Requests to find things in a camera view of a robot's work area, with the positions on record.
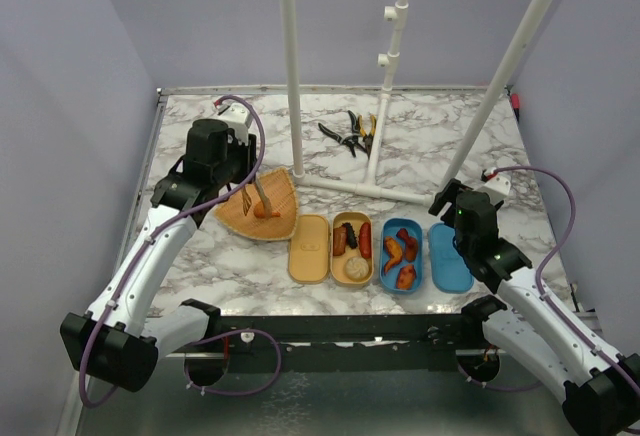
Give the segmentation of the orange fried chicken piece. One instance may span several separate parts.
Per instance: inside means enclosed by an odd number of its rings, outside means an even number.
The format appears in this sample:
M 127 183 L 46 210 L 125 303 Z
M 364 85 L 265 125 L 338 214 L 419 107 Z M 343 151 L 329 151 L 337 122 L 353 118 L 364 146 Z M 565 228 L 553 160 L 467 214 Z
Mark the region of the orange fried chicken piece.
M 417 273 L 413 264 L 403 266 L 397 275 L 395 288 L 401 291 L 409 291 L 412 289 Z

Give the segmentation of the orange chicken wing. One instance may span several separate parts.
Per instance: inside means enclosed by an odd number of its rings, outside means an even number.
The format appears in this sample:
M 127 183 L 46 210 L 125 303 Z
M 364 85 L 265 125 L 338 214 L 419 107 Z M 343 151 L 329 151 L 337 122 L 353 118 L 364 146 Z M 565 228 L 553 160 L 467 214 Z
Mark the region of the orange chicken wing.
M 383 245 L 384 251 L 388 256 L 388 260 L 383 266 L 383 273 L 387 274 L 392 268 L 402 262 L 403 248 L 398 241 L 391 236 L 386 236 L 384 238 Z

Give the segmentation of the beige lunch box lid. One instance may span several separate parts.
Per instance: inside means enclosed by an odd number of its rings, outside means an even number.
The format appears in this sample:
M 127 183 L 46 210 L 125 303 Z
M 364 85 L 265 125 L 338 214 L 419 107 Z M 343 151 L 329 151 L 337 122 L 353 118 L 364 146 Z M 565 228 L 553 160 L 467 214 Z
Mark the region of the beige lunch box lid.
M 288 272 L 299 284 L 319 284 L 329 272 L 329 224 L 324 216 L 304 214 L 289 243 Z

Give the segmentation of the brown fried patty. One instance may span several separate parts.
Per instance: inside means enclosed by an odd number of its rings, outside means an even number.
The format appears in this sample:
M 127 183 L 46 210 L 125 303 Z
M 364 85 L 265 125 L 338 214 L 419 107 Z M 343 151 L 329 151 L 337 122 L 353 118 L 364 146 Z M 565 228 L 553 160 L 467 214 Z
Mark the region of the brown fried patty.
M 408 262 L 414 262 L 419 253 L 419 242 L 415 239 L 410 239 L 405 243 L 405 260 Z

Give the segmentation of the woven bamboo basket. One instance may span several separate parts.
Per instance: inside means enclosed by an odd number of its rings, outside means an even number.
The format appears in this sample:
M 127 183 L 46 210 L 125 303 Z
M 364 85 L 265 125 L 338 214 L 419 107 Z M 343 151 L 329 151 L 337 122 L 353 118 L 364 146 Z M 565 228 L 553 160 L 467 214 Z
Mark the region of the woven bamboo basket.
M 281 241 L 290 239 L 296 229 L 299 201 L 294 182 L 284 167 L 264 172 L 257 177 L 258 185 L 269 199 L 271 209 L 280 217 L 258 219 L 253 208 L 262 202 L 254 183 L 231 196 L 214 210 L 216 219 L 232 232 L 252 240 Z

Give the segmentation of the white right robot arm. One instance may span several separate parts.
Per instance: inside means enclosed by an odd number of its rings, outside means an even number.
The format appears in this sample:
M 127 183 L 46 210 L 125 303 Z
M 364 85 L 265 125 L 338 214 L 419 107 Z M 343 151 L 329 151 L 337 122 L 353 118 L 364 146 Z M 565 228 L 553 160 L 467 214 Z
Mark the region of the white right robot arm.
M 627 431 L 639 421 L 639 356 L 623 355 L 590 329 L 500 237 L 497 212 L 509 187 L 498 176 L 478 190 L 452 179 L 429 208 L 453 229 L 454 249 L 490 291 L 463 308 L 461 339 L 510 354 L 556 397 L 577 434 Z

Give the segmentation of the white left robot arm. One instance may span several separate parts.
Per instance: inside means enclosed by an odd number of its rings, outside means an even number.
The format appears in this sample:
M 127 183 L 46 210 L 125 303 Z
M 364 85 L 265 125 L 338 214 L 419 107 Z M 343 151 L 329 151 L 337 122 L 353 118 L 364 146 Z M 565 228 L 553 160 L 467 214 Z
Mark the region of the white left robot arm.
M 265 135 L 238 132 L 219 119 L 189 129 L 186 152 L 155 186 L 143 229 L 99 297 L 82 315 L 68 314 L 60 334 L 84 384 L 92 376 L 116 388 L 140 390 L 158 361 L 193 344 L 220 341 L 217 308 L 195 300 L 154 322 L 151 303 L 176 256 L 208 211 L 255 179 Z

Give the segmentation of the brown sausage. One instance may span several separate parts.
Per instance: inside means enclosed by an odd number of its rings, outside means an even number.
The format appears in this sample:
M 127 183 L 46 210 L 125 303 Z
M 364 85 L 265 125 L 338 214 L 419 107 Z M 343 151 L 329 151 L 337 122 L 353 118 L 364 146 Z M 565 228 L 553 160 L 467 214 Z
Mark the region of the brown sausage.
M 336 227 L 333 230 L 333 256 L 341 256 L 345 253 L 347 245 L 347 229 L 344 226 Z

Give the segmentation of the white steamed bun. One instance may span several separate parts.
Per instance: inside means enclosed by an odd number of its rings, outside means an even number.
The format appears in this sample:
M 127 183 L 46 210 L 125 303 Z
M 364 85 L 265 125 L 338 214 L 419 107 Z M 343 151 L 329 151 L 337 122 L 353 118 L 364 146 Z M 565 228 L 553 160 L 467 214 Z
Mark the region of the white steamed bun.
M 363 257 L 351 257 L 344 265 L 344 273 L 351 281 L 364 281 L 370 276 L 369 262 Z

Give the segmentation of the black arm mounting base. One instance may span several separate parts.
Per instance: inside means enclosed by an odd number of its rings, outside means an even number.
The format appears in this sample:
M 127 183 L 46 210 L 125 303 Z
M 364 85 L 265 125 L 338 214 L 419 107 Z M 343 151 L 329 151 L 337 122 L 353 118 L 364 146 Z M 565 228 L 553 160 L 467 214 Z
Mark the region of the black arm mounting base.
M 473 317 L 453 314 L 222 316 L 207 342 L 178 350 L 197 385 L 225 374 L 464 369 L 480 382 L 498 376 L 500 351 Z

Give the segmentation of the black sea cucumber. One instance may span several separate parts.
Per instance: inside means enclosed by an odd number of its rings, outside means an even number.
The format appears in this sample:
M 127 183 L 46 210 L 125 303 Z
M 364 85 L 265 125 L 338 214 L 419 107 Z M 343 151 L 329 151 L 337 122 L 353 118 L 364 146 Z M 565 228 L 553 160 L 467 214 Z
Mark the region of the black sea cucumber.
M 351 249 L 356 249 L 358 247 L 358 239 L 355 234 L 355 230 L 351 223 L 344 223 L 343 226 L 346 229 L 346 237 L 347 237 L 347 245 Z

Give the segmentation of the orange fried shrimp piece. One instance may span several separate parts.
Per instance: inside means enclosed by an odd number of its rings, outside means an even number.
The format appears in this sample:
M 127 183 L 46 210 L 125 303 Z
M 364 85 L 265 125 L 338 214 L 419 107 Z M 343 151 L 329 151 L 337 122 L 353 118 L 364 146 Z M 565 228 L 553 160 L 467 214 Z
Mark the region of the orange fried shrimp piece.
M 281 214 L 274 209 L 271 209 L 270 213 L 267 213 L 266 208 L 262 202 L 258 202 L 253 208 L 253 215 L 258 219 L 268 219 L 272 217 L 280 217 Z

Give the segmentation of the red sausage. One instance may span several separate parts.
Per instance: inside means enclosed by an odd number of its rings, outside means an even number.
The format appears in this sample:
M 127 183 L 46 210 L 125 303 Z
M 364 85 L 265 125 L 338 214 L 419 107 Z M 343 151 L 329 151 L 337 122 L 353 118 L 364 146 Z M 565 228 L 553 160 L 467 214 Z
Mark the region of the red sausage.
M 372 237 L 371 237 L 371 223 L 364 222 L 359 230 L 358 236 L 360 255 L 364 259 L 370 259 L 372 255 Z

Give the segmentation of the blue lunch box lid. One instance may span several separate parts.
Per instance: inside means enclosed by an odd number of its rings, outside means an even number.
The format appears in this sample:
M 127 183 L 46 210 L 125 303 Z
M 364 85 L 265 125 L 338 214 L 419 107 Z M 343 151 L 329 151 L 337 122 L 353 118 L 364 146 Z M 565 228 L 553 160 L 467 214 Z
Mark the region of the blue lunch box lid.
M 444 223 L 434 224 L 428 231 L 431 275 L 442 292 L 463 294 L 471 290 L 474 278 L 455 247 L 455 232 Z

